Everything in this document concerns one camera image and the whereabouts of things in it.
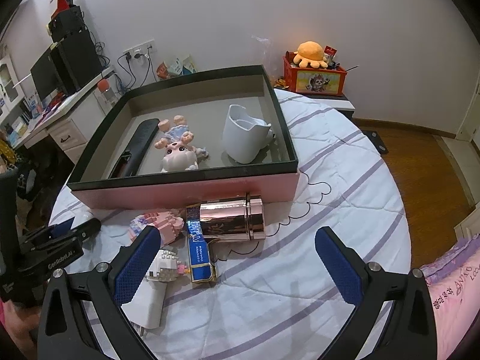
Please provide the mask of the person's hand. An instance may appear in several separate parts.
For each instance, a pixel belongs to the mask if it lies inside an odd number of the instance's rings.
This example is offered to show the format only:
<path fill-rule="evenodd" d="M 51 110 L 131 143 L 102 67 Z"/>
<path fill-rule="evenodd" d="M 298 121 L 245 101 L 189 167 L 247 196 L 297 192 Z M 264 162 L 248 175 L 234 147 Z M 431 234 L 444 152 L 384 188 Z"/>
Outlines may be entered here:
<path fill-rule="evenodd" d="M 16 348 L 26 359 L 37 359 L 38 349 L 30 332 L 37 329 L 40 322 L 41 308 L 22 308 L 12 301 L 2 303 L 4 328 Z"/>

